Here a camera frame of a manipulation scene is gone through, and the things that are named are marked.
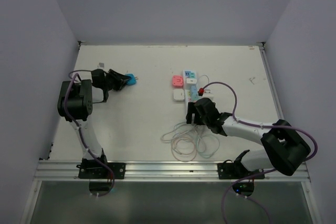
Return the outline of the pink plug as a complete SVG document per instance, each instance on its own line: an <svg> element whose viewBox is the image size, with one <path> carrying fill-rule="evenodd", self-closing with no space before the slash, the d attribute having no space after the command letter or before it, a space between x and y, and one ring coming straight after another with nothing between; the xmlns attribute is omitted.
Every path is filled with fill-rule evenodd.
<svg viewBox="0 0 336 224"><path fill-rule="evenodd" d="M172 77L172 86L174 88L183 88L183 86L184 86L183 76L173 75L173 77Z"/></svg>

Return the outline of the teal cube charger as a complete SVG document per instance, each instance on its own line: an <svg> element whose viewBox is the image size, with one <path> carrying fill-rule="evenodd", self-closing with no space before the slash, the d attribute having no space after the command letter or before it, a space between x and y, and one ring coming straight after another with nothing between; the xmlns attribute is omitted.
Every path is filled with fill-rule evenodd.
<svg viewBox="0 0 336 224"><path fill-rule="evenodd" d="M191 95L191 102L196 102L199 98L200 96L197 93L193 93Z"/></svg>

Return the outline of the white cube charger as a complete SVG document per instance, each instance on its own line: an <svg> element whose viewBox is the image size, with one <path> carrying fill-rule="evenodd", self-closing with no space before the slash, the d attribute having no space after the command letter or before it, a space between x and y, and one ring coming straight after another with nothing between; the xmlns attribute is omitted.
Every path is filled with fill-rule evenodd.
<svg viewBox="0 0 336 224"><path fill-rule="evenodd" d="M196 78L186 78L186 84L197 84Z"/></svg>

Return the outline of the blue plug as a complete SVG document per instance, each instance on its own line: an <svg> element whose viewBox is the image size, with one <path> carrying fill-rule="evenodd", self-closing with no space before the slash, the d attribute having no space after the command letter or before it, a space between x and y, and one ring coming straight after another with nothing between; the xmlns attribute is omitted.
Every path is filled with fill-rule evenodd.
<svg viewBox="0 0 336 224"><path fill-rule="evenodd" d="M135 84L137 84L137 81L138 81L138 77L136 77L134 74L132 73L126 73L125 74L128 78L127 82L126 82L126 85L128 86L133 86Z"/></svg>

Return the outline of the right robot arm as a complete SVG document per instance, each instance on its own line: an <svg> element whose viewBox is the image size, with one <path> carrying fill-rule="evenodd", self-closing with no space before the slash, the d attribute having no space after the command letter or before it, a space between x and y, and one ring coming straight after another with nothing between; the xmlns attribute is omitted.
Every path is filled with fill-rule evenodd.
<svg viewBox="0 0 336 224"><path fill-rule="evenodd" d="M278 120L271 125L242 123L231 113L220 113L209 98L188 103L186 122L204 125L214 134L243 138L262 146L258 151L243 151L232 162L219 163L220 178L251 175L262 178L265 169L291 176L311 152L310 146L287 121Z"/></svg>

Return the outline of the white plug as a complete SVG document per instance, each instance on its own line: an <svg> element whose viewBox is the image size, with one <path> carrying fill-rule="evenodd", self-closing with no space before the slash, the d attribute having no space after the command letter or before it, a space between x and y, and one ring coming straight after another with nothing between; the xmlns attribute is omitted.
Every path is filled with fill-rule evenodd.
<svg viewBox="0 0 336 224"><path fill-rule="evenodd" d="M173 100L176 102L183 102L185 100L185 93L183 89L173 90Z"/></svg>

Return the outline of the blue cube charger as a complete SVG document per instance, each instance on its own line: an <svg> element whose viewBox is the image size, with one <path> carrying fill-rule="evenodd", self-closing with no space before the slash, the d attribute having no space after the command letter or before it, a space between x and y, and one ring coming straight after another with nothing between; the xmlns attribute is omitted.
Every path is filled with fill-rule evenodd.
<svg viewBox="0 0 336 224"><path fill-rule="evenodd" d="M197 94L198 94L197 86L191 86L191 87L190 87L190 96L191 96L193 93L197 93Z"/></svg>

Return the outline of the white power strip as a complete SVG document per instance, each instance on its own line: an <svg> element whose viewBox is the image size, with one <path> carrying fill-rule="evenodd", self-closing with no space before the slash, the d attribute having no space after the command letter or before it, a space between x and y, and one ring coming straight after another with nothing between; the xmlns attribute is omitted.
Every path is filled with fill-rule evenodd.
<svg viewBox="0 0 336 224"><path fill-rule="evenodd" d="M187 111L188 104L190 102L196 102L199 99L198 90L198 76L197 72L193 70L183 70L183 90L184 90L184 100L185 100L185 108Z"/></svg>

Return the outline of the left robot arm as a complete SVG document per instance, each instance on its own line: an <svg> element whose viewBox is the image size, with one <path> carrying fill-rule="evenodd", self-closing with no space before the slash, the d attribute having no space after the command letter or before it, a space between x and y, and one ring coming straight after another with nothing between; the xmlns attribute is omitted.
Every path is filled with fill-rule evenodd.
<svg viewBox="0 0 336 224"><path fill-rule="evenodd" d="M57 110L61 117L75 130L82 149L80 168L88 169L97 178L104 178L109 172L106 156L93 129L91 115L93 105L106 103L110 91L121 91L126 86L136 84L132 74L120 74L112 69L86 70L90 79L80 77L81 70L69 74L69 81L61 85Z"/></svg>

